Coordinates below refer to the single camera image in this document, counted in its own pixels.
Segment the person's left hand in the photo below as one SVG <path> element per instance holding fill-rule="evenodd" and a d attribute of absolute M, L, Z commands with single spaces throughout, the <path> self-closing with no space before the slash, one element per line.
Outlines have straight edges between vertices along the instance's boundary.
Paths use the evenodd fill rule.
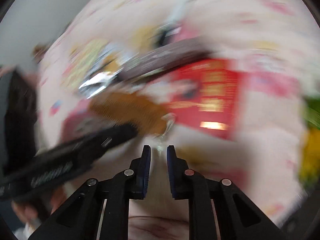
<path fill-rule="evenodd" d="M 49 209 L 50 214 L 54 213 L 67 199 L 67 194 L 63 187 L 56 188 L 50 195 Z M 11 207 L 19 220 L 31 229 L 37 229 L 40 226 L 39 212 L 35 206 L 29 203 L 11 202 Z"/>

